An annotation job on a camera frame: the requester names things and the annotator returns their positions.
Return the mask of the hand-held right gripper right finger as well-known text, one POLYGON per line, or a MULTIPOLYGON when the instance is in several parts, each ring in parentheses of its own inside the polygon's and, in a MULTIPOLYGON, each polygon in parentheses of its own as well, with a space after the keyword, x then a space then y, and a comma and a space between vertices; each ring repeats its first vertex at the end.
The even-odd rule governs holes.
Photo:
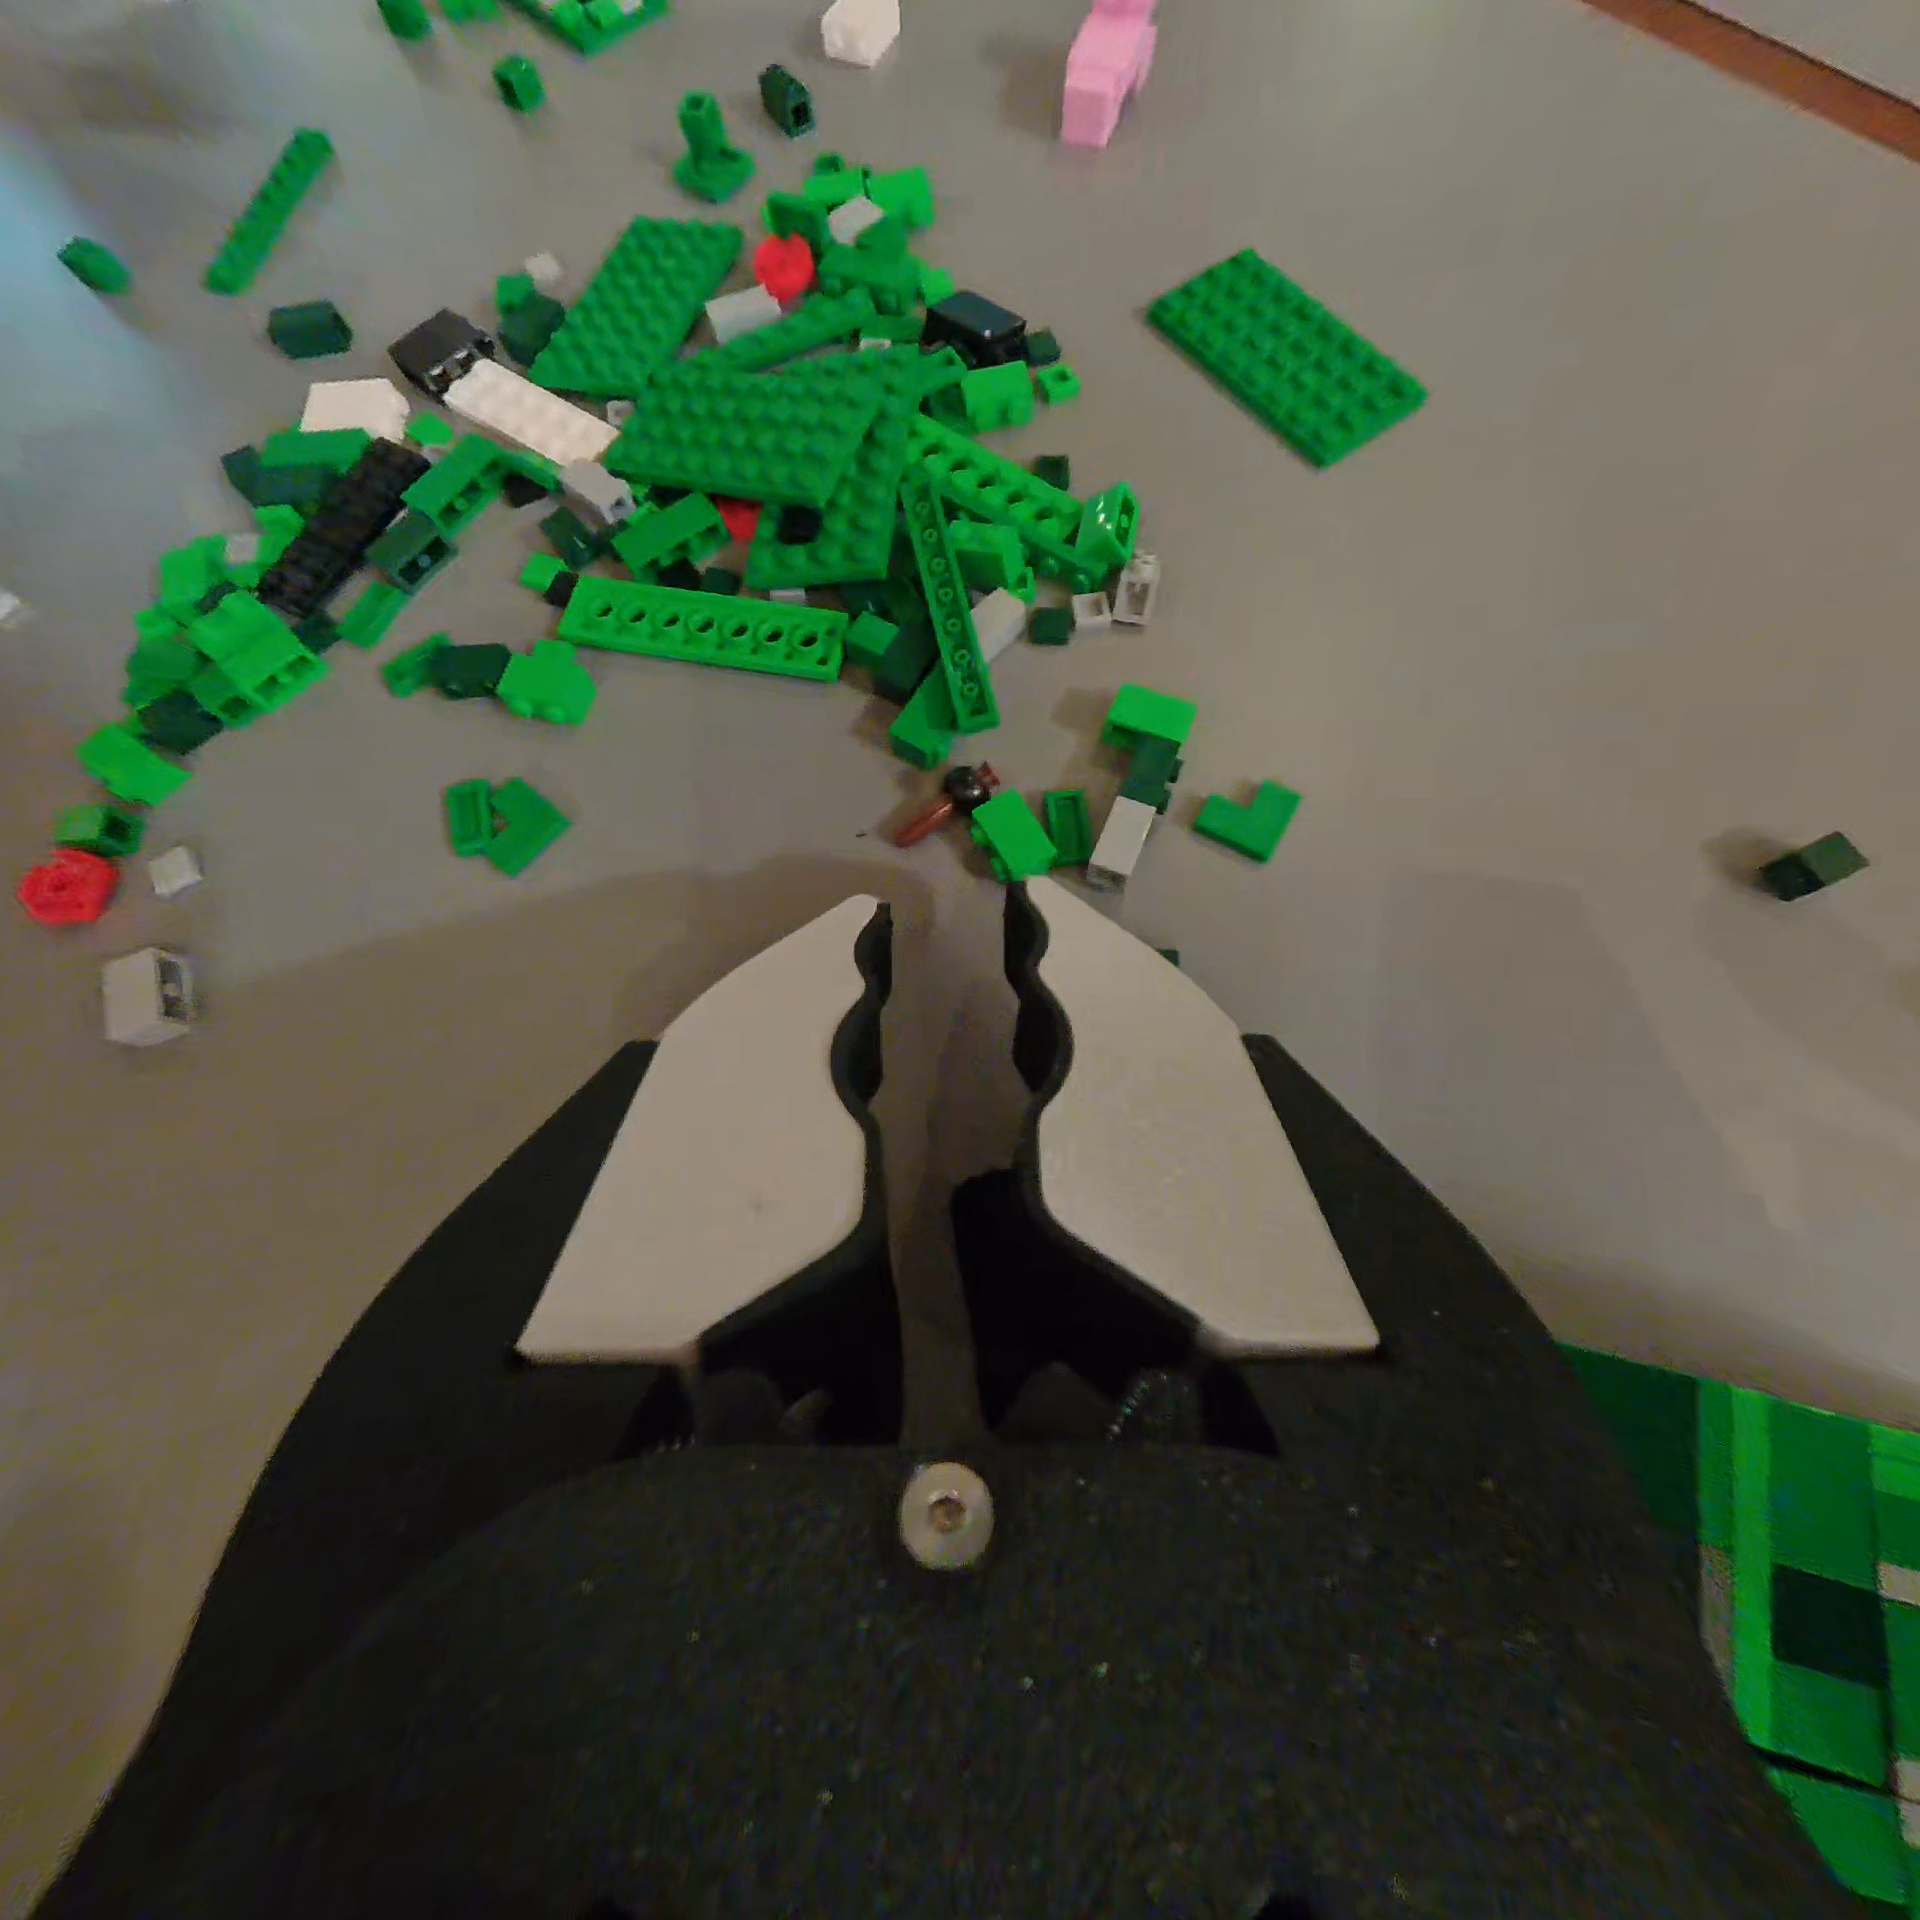
POLYGON ((1026 1092, 1013 1163, 951 1222, 980 1412, 1067 1372, 1356 1360, 1381 1330, 1234 1019, 1053 879, 1013 883, 1002 956, 1026 1092))

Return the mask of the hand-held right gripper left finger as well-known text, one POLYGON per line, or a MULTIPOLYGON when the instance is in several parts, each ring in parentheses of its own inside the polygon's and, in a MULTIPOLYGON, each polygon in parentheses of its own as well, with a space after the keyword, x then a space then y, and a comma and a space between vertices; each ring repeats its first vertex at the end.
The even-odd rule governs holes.
POLYGON ((518 1338, 532 1366, 754 1372, 899 1420, 882 1148, 893 910, 852 895, 668 1022, 518 1338))

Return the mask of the grey desk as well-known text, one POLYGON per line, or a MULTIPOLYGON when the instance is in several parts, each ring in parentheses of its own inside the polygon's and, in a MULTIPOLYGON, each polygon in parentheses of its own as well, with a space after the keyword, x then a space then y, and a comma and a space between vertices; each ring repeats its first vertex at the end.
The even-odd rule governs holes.
POLYGON ((34 1910, 167 1693, 228 1530, 359 1314, 613 1049, 846 897, 893 904, 882 1147, 910 1424, 971 1414, 949 1188, 1019 1127, 1001 900, 854 688, 613 662, 579 731, 396 698, 345 649, 215 740, 103 924, 18 875, 89 798, 161 552, 242 527, 222 455, 329 299, 386 370, 551 253, 576 295, 688 215, 690 90, 759 156, 925 167, 925 251, 1053 328, 1083 391, 1010 452, 1136 491, 1142 632, 1002 662, 982 751, 1104 786, 1123 683, 1197 703, 1181 804, 1279 781, 1272 863, 1154 837, 1142 940, 1281 1039, 1565 1338, 1916 1423, 1916 165, 1585 5, 1164 5, 1114 142, 1058 145, 1084 5, 905 5, 871 71, 822 5, 674 5, 602 58, 513 17, 5 5, 5 1916, 34 1910), (531 57, 513 113, 492 65, 531 57), (785 65, 817 129, 785 136, 785 65), (200 280, 288 136, 335 160, 234 299, 200 280), (59 251, 132 270, 89 292, 59 251), (1418 378, 1309 466, 1145 321, 1255 249, 1418 378), (525 876, 442 790, 572 821, 525 876), (1868 868, 1777 902, 1828 832, 1868 868), (198 1017, 109 1044, 101 969, 188 956, 198 1017))

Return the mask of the green corner tile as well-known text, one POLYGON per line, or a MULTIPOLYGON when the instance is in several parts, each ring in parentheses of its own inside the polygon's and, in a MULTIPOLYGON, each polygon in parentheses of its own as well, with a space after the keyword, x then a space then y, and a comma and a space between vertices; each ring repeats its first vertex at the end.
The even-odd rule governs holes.
POLYGON ((525 876, 572 830, 564 809, 522 778, 494 782, 488 813, 481 859, 509 879, 525 876))
POLYGON ((1293 828, 1303 795, 1281 781, 1258 781, 1237 795, 1208 795, 1194 819, 1197 838, 1260 867, 1272 863, 1293 828))

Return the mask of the green two-stud brick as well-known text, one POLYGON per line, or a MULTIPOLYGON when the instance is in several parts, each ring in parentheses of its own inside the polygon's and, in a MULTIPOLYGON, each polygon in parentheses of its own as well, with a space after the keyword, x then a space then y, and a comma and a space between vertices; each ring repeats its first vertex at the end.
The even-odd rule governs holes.
POLYGON ((1058 863, 1051 832, 1017 790, 998 790, 972 807, 969 828, 1001 884, 1023 884, 1044 876, 1058 863))

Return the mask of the brown lever with black ball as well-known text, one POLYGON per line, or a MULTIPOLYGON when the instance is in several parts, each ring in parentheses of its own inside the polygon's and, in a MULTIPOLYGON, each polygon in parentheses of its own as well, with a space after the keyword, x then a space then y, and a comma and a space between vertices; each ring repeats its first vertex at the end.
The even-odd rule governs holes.
POLYGON ((954 821, 969 821, 1001 790, 996 769, 989 763, 954 765, 917 814, 902 822, 890 838, 899 850, 912 850, 954 821))

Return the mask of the green pixel-pattern toy box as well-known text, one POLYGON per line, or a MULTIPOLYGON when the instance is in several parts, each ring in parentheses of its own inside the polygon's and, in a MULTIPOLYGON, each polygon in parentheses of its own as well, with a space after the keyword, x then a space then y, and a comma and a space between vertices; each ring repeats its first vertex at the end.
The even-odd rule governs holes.
POLYGON ((1872 1916, 1919 1914, 1919 1437, 1563 1347, 1740 1731, 1872 1916))

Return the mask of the pile of toy bricks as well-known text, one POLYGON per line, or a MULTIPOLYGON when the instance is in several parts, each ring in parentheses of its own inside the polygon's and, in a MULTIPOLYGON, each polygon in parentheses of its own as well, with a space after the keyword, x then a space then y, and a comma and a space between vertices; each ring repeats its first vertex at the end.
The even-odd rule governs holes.
POLYGON ((1078 381, 1051 334, 921 253, 938 218, 922 165, 817 156, 762 204, 757 246, 803 235, 819 259, 792 309, 754 270, 727 289, 736 225, 640 217, 576 301, 506 276, 494 331, 446 309, 396 343, 402 388, 313 387, 294 427, 222 460, 253 535, 161 559, 83 770, 118 804, 162 804, 208 743, 383 639, 494 504, 555 504, 525 572, 555 639, 430 637, 389 665, 396 695, 572 726, 586 649, 812 684, 858 660, 906 703, 901 756, 992 732, 990 620, 1041 579, 1070 595, 1034 614, 1041 642, 1134 620, 1152 563, 1130 487, 1078 494, 1062 456, 989 444, 1078 381))

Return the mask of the large green studded plate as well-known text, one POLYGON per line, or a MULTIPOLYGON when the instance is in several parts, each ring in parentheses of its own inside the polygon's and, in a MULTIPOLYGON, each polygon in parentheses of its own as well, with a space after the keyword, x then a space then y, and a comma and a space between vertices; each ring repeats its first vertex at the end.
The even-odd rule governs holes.
POLYGON ((1145 323, 1316 471, 1342 465, 1428 403, 1420 378, 1255 249, 1164 291, 1145 323))

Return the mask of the long narrow green plate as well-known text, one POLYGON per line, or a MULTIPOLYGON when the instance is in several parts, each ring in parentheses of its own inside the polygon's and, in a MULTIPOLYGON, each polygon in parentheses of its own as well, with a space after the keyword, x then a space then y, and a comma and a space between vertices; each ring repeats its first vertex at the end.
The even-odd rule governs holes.
POLYGON ((327 131, 300 127, 288 136, 207 262, 200 280, 207 295, 234 299, 254 286, 333 163, 335 142, 327 131))

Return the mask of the pink pig figure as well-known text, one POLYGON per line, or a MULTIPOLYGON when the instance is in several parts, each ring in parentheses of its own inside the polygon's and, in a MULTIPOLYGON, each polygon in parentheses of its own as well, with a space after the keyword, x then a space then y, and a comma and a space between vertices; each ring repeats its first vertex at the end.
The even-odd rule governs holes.
POLYGON ((1100 151, 1146 83, 1158 42, 1157 2, 1090 2, 1069 48, 1061 141, 1100 151))

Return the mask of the green pixel-pattern brick plate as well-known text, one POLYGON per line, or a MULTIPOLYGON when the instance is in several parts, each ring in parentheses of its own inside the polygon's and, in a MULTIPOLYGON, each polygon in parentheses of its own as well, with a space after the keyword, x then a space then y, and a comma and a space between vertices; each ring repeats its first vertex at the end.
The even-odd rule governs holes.
POLYGON ((506 2, 551 40, 597 58, 673 13, 673 2, 506 2))

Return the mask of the grey table with brown edge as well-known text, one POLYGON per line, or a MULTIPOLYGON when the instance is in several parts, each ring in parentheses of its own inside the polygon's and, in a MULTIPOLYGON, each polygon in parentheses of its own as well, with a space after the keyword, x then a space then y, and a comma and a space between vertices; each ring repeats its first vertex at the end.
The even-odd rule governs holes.
POLYGON ((1814 122, 1919 163, 1916 96, 1763 32, 1720 5, 1586 2, 1585 8, 1814 122))

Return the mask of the green plate with round post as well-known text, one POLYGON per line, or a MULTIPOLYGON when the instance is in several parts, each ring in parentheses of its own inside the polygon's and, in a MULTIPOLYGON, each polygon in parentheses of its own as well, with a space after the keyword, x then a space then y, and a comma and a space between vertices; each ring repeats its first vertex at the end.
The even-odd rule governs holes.
POLYGON ((685 153, 674 160, 673 177, 692 201, 722 206, 757 177, 757 156, 734 142, 715 94, 690 90, 679 104, 679 129, 685 153))

